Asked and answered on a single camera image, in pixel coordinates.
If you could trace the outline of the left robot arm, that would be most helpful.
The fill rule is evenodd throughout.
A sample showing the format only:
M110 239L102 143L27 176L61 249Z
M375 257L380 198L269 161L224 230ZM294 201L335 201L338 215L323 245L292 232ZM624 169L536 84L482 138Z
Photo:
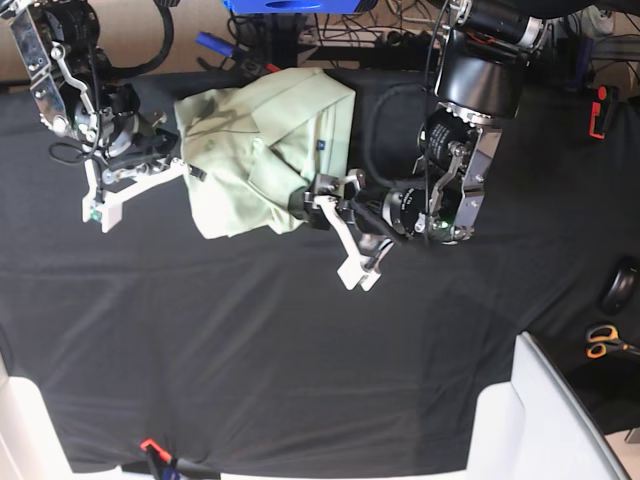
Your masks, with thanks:
M319 174L291 195L293 214L337 233L346 253L337 274L346 289L370 290L395 245L455 245L473 236L503 126L517 114L526 67L547 32L546 20L503 1L444 2L431 36L441 45L437 77L425 83L437 104L419 130L411 175L386 176L374 160L380 110L417 88L396 85L365 123L360 168Z

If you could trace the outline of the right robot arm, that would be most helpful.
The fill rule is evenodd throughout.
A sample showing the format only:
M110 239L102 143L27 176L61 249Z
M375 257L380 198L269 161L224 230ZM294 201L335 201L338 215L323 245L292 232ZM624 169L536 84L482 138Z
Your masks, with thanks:
M109 232L123 205L179 177L205 173L176 157L176 134L164 129L164 112L145 116L130 79L149 73L168 57L174 41L174 1L155 6L163 25L159 52L133 67L115 67L99 48L100 23L87 1L4 1L1 17L29 76L41 123L59 137L52 160L83 167L88 191L82 219Z

